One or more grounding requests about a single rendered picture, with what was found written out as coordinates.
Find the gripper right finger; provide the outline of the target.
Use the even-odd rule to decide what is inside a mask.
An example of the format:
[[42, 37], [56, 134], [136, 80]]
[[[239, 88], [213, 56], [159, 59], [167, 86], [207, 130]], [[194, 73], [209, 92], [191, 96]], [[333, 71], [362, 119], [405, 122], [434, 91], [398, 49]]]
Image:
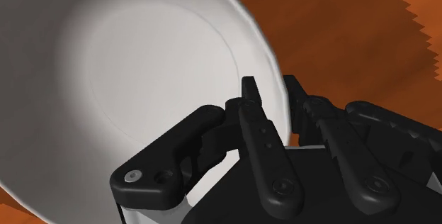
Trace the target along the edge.
[[442, 131], [367, 101], [337, 108], [306, 93], [293, 75], [283, 78], [291, 130], [301, 146], [323, 144], [336, 162], [352, 204], [366, 215], [391, 213], [400, 204], [391, 169], [421, 187], [435, 181], [442, 195]]

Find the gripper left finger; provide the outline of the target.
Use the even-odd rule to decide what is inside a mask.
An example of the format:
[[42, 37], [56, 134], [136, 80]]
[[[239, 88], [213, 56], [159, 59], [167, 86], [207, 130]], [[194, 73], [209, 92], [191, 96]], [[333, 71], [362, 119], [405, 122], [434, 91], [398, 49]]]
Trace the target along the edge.
[[304, 191], [278, 132], [262, 108], [253, 77], [242, 95], [221, 108], [203, 105], [120, 165], [109, 184], [120, 207], [169, 210], [231, 150], [249, 160], [263, 209], [288, 220], [304, 204]]

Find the white bowl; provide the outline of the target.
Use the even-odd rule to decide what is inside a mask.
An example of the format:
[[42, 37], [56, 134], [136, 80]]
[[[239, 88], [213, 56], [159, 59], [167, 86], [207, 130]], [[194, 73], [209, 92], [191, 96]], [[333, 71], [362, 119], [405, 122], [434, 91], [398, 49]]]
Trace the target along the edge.
[[111, 173], [244, 76], [288, 143], [276, 57], [239, 0], [0, 0], [0, 189], [49, 224], [121, 224]]

